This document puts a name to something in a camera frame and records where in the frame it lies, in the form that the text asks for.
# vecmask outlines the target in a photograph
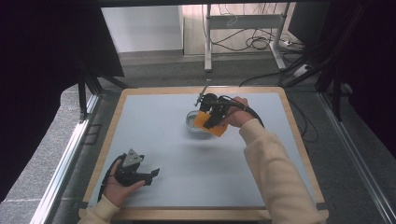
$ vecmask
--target beige long sleeve shirt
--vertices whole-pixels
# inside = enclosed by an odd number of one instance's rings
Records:
[[[275,224],[325,223],[286,149],[274,133],[267,132],[257,119],[246,122],[239,133],[245,140],[245,157],[268,212]],[[79,222],[109,223],[120,209],[106,197]]]

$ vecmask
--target orange object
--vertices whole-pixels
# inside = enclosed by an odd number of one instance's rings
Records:
[[[210,118],[210,116],[210,114],[206,114],[205,112],[200,111],[194,120],[194,126],[204,130],[207,133],[213,133],[215,136],[220,137],[227,130],[228,124],[224,124],[223,126],[215,126],[211,129],[207,129],[206,127],[204,127],[204,124]]]

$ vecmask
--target white wall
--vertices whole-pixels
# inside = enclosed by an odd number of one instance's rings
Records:
[[[180,6],[102,8],[118,53],[183,48]]]

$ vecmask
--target white stand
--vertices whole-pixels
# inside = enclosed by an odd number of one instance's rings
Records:
[[[210,41],[211,30],[225,30],[225,29],[276,29],[276,37],[271,42],[270,48],[276,60],[276,64],[280,70],[286,69],[286,66],[279,54],[277,45],[280,36],[282,35],[283,26],[285,25],[286,17],[288,16],[290,3],[286,4],[285,10],[282,14],[270,15],[244,15],[238,17],[238,22],[234,24],[227,24],[234,16],[210,16],[211,5],[207,5],[206,10],[206,44],[205,44],[205,71],[212,70],[212,46]]]

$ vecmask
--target wooden frame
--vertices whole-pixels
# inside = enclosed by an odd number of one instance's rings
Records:
[[[166,88],[141,88],[141,89],[127,89],[124,90],[120,96],[117,108],[114,112],[113,119],[107,131],[105,142],[103,143],[99,158],[95,165],[87,187],[83,202],[88,202],[92,196],[93,189],[97,183],[99,175],[103,169],[103,164],[110,149],[110,145],[120,119],[123,104],[128,95],[143,95],[143,94],[192,94],[201,92],[203,87],[166,87]],[[318,181],[315,177],[311,162],[306,153],[303,139],[297,128],[296,121],[292,114],[286,93],[279,87],[208,87],[206,92],[212,93],[263,93],[276,92],[279,94],[282,105],[285,109],[291,131],[296,142],[297,148],[300,152],[304,168],[308,175],[309,182],[314,191],[314,197],[317,204],[324,203],[323,195],[320,191]],[[327,209],[319,210],[324,216],[329,216]],[[85,209],[80,209],[79,215],[82,217],[85,214]],[[184,208],[121,208],[121,210],[114,216],[114,219],[123,220],[268,220],[271,219],[267,210],[261,209],[184,209]]]

